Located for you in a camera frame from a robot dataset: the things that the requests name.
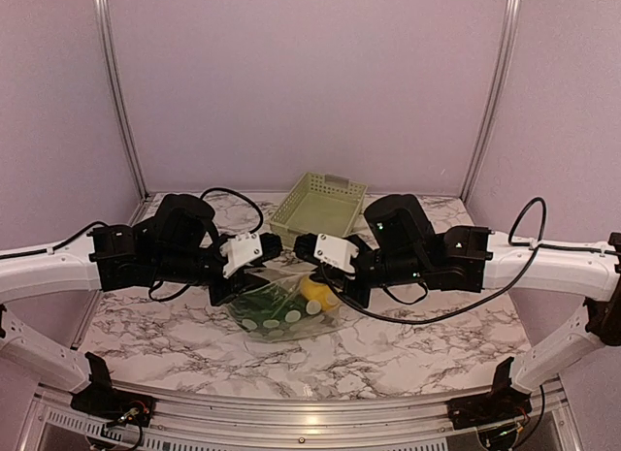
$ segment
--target storage tray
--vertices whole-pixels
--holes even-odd
[[[344,238],[353,228],[366,192],[366,184],[306,173],[272,215],[270,228],[289,249],[306,233]]]

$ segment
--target clear plastic bag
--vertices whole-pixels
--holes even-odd
[[[271,281],[240,294],[226,305],[230,316],[251,338],[266,342],[308,338],[341,326],[341,302],[310,273],[284,274],[273,269],[253,272]]]

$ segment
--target yellow ball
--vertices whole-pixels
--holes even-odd
[[[309,276],[305,276],[300,283],[300,292],[307,301],[318,301],[321,310],[324,312],[339,305],[340,301],[330,288],[323,284],[312,281]]]

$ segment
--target metal vent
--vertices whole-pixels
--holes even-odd
[[[138,434],[132,428],[107,429],[102,419],[85,416],[71,410],[50,407],[47,422],[65,430],[86,435],[109,443],[133,444]],[[176,436],[166,436],[166,432],[146,429],[141,450],[148,451],[264,451],[256,447],[226,446],[214,443],[201,442],[196,439],[183,439]],[[439,438],[415,443],[404,443],[399,446],[369,446],[364,448],[343,449],[343,451],[448,451],[446,439]]]

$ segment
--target marble surface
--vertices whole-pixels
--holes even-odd
[[[162,197],[156,196],[147,215],[155,212]],[[251,197],[269,215],[284,195]],[[367,204],[374,199],[369,196]],[[236,198],[213,194],[209,202],[216,210],[220,232],[244,232],[256,220],[253,210]],[[423,197],[421,203],[437,232],[472,224],[458,199]],[[373,242],[362,215],[354,232]],[[290,252],[269,265],[291,272],[310,268]],[[418,287],[393,292],[408,301],[421,294]],[[486,294],[432,292],[420,304],[399,306],[374,291],[370,309],[397,317],[429,318]],[[166,304],[151,302],[146,289],[128,289],[104,297],[81,351],[102,356],[113,379],[146,386],[263,399],[347,400],[488,385],[499,361],[530,347],[508,295],[423,327],[376,321],[348,307],[341,307],[341,312],[343,327],[337,332],[264,343],[249,338],[223,308],[210,307],[201,288]]]

